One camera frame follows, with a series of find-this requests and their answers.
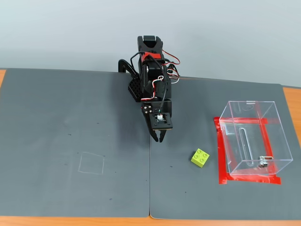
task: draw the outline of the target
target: white wall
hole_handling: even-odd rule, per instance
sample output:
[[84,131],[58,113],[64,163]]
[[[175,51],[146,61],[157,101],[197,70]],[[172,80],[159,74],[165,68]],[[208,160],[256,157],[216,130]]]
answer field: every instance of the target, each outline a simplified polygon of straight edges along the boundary
[[139,35],[182,76],[301,87],[299,0],[0,0],[0,67],[117,71]]

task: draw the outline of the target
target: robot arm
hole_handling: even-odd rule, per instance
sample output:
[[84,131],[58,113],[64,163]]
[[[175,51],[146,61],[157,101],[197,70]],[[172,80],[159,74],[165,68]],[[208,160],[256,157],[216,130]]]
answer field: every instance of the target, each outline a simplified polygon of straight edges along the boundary
[[[128,90],[136,102],[142,103],[141,110],[150,135],[157,142],[162,142],[166,131],[173,128],[171,78],[179,80],[174,66],[177,63],[164,58],[162,47],[163,42],[159,37],[139,36],[138,53],[131,58],[131,64],[123,59],[118,62],[118,72],[128,71],[133,78],[128,85]],[[132,62],[138,54],[140,55],[139,73],[136,72]]]

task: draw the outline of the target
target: dark gray work surface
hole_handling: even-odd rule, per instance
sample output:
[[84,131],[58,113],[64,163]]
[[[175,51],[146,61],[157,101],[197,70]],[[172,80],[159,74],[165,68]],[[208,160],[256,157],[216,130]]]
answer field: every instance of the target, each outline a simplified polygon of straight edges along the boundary
[[0,215],[148,216],[150,137],[129,80],[118,73],[7,70]]
[[[301,219],[301,152],[282,86],[210,79],[180,80],[172,87],[173,129],[150,142],[150,214],[167,219]],[[229,100],[275,101],[293,162],[282,185],[228,181],[218,184],[216,129]],[[190,162],[200,148],[203,168]]]

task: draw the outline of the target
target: red tape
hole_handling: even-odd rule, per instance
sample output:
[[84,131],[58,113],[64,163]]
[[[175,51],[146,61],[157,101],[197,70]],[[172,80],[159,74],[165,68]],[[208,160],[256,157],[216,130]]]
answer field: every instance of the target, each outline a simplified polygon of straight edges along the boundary
[[227,172],[225,146],[222,139],[222,130],[220,126],[220,117],[214,118],[214,123],[217,131],[217,150],[218,150],[218,176],[219,184],[227,184],[227,180],[239,180],[258,183],[281,184],[281,178],[274,175],[230,175]]

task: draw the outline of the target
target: clear plastic box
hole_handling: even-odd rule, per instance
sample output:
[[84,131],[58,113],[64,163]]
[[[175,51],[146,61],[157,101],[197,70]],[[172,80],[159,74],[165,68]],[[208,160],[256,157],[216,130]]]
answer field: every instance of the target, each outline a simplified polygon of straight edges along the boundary
[[220,125],[231,175],[276,174],[293,161],[274,101],[229,101]]

